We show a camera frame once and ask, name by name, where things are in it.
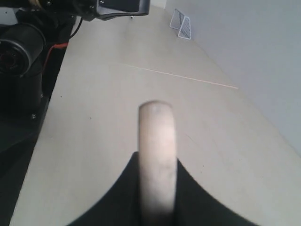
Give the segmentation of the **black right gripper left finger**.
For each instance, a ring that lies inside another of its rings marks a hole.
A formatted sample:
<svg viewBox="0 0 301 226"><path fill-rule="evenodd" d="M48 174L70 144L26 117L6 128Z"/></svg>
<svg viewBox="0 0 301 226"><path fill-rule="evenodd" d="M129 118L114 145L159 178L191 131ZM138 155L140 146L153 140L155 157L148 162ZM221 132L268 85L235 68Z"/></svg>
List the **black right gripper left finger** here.
<svg viewBox="0 0 301 226"><path fill-rule="evenodd" d="M108 192L71 226L140 226L138 152Z"/></svg>

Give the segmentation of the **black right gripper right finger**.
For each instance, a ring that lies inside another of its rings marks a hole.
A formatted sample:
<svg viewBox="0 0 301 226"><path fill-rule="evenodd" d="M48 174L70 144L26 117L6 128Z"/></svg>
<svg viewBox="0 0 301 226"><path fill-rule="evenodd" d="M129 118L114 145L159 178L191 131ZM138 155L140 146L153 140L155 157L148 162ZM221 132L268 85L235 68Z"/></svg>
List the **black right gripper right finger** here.
<svg viewBox="0 0 301 226"><path fill-rule="evenodd" d="M254 226L209 194L177 161L174 226Z"/></svg>

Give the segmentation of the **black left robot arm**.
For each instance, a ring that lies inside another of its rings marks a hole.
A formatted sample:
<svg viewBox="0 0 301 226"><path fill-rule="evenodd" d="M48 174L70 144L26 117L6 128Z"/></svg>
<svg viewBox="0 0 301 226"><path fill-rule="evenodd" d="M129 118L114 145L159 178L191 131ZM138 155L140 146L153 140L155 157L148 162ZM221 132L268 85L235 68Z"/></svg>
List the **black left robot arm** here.
<svg viewBox="0 0 301 226"><path fill-rule="evenodd" d="M36 137L48 106L42 78L55 48L65 48L81 21L146 16L148 0L3 0L0 24L0 152Z"/></svg>

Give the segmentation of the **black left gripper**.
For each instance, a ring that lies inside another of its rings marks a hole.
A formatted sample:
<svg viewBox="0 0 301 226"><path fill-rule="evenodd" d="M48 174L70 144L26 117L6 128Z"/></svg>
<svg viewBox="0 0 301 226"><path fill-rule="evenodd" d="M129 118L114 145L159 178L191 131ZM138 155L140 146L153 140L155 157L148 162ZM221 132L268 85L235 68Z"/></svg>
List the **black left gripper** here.
<svg viewBox="0 0 301 226"><path fill-rule="evenodd" d="M146 16L149 0L73 0L75 12L84 20L111 20L124 16Z"/></svg>

